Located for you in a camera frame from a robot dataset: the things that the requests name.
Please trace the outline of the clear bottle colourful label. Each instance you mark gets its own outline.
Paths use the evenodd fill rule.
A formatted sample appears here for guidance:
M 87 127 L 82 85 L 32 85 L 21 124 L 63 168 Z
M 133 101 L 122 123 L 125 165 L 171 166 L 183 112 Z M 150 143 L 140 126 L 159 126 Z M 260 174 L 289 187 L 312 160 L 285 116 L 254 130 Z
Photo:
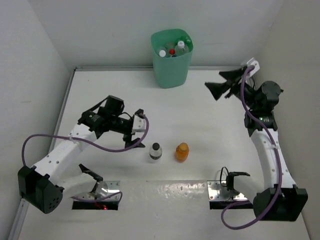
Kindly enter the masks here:
M 184 41 L 179 40 L 174 48 L 174 51 L 177 57 L 182 56 L 189 53 L 189 47 L 185 44 Z

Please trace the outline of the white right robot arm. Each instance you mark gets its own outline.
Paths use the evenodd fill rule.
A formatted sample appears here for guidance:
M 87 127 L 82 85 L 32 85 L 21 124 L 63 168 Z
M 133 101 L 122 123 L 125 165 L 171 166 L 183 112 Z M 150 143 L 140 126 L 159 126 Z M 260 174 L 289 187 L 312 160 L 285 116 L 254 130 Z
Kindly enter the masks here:
M 221 96 L 237 97 L 244 107 L 244 126 L 253 142 L 263 173 L 263 185 L 243 171 L 227 171 L 225 181 L 219 186 L 233 199 L 243 194 L 246 200 L 236 200 L 225 208 L 252 205 L 255 219 L 239 226 L 247 228 L 258 221 L 294 222 L 303 210 L 308 193 L 299 188 L 290 174 L 279 144 L 278 126 L 273 110 L 283 92 L 274 81 L 265 81 L 258 89 L 247 84 L 247 79 L 257 72 L 253 65 L 231 71 L 220 71 L 223 83 L 206 82 L 215 100 Z

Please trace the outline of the Aquafina bottle white cap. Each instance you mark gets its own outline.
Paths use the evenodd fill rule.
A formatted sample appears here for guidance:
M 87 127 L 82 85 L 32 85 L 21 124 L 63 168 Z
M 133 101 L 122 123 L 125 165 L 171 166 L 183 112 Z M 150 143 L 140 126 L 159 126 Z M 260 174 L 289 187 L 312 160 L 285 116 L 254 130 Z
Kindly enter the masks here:
M 161 48 L 157 51 L 157 53 L 161 58 L 165 58 L 167 56 L 167 49 Z

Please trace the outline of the green soda bottle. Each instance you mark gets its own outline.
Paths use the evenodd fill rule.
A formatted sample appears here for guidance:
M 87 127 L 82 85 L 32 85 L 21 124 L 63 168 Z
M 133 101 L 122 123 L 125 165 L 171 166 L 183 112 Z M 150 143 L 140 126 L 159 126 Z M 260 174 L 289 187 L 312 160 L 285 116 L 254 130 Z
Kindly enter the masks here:
M 188 36 L 181 36 L 177 41 L 183 41 L 188 47 L 192 45 L 192 40 Z

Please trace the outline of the black-cap black-label bottle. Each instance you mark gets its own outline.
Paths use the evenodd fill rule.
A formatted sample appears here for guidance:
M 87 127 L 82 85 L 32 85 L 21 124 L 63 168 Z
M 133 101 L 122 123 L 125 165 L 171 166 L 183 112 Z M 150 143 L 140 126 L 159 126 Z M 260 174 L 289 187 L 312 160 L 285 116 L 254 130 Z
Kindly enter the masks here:
M 158 142 L 154 142 L 149 149 L 149 157 L 152 162 L 158 161 L 163 154 L 163 149 Z

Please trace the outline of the orange juice bottle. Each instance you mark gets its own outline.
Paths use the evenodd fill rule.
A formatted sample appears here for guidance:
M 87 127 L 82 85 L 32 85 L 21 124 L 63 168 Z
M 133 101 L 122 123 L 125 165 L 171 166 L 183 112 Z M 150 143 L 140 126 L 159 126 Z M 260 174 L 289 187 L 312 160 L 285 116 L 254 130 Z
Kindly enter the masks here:
M 175 154 L 174 154 L 175 159 L 180 163 L 184 162 L 188 158 L 189 151 L 190 150 L 187 143 L 185 142 L 180 143 L 175 150 Z

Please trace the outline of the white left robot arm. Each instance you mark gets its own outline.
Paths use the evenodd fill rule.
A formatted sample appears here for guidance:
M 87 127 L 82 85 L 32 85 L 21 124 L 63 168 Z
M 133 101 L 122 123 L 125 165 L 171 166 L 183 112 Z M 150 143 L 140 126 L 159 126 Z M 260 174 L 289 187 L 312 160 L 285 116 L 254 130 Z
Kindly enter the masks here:
M 150 123 L 143 109 L 138 109 L 128 119 L 122 118 L 125 103 L 122 99 L 109 95 L 93 107 L 84 111 L 68 136 L 57 136 L 60 144 L 43 159 L 28 167 L 25 155 L 22 168 L 18 171 L 19 195 L 44 214 L 54 211 L 63 198 L 76 197 L 69 193 L 74 188 L 96 194 L 103 178 L 80 164 L 81 174 L 62 182 L 61 175 L 66 168 L 87 147 L 94 146 L 110 153 L 122 153 L 134 148 L 143 148 L 142 141 L 149 131 Z M 96 144 L 104 133 L 115 132 L 123 135 L 122 149 L 109 149 Z

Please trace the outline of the small red-cap cola bottle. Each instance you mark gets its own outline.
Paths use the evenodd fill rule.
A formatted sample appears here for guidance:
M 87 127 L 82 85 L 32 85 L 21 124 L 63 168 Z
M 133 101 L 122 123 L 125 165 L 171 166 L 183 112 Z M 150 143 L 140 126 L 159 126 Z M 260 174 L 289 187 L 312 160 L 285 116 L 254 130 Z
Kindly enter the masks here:
M 165 45 L 165 48 L 169 56 L 173 56 L 175 54 L 175 44 L 173 42 L 168 42 Z

